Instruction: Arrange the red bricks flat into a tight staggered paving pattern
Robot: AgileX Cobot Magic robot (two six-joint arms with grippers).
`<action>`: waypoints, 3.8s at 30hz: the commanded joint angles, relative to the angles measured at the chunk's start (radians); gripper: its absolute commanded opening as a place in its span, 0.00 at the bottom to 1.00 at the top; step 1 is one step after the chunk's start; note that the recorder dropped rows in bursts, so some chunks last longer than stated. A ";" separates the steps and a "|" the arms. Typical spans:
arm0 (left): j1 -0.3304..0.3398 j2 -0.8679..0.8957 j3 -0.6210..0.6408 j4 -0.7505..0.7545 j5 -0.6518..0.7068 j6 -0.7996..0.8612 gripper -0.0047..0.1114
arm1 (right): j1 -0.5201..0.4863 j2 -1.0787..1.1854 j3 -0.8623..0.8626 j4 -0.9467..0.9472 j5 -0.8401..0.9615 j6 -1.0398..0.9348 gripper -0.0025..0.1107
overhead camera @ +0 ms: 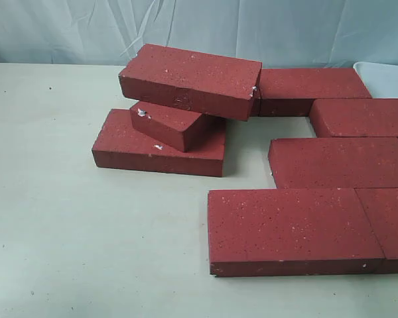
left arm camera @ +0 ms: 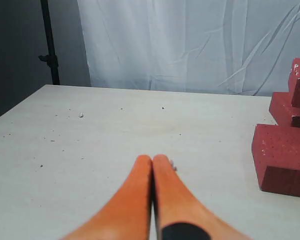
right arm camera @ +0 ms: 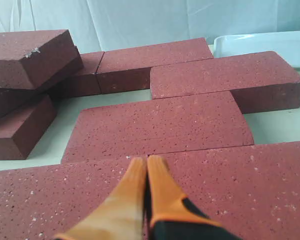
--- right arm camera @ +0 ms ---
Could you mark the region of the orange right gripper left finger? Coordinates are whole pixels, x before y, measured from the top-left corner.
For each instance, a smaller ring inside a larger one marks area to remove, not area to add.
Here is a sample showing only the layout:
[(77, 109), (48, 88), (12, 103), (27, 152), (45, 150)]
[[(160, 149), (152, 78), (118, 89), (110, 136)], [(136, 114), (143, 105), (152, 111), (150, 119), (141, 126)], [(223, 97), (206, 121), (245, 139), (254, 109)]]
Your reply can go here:
[(121, 181), (109, 196), (85, 219), (55, 240), (141, 240), (147, 165), (134, 157)]

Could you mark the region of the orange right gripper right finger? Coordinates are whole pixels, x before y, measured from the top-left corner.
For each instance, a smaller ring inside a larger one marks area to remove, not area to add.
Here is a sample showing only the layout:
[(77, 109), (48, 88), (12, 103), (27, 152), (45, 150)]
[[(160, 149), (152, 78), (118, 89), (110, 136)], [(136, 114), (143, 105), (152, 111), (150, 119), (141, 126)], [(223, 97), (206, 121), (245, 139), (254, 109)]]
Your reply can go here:
[(151, 208), (148, 214), (150, 240), (238, 240), (222, 225), (204, 214), (169, 172), (159, 155), (147, 158)]

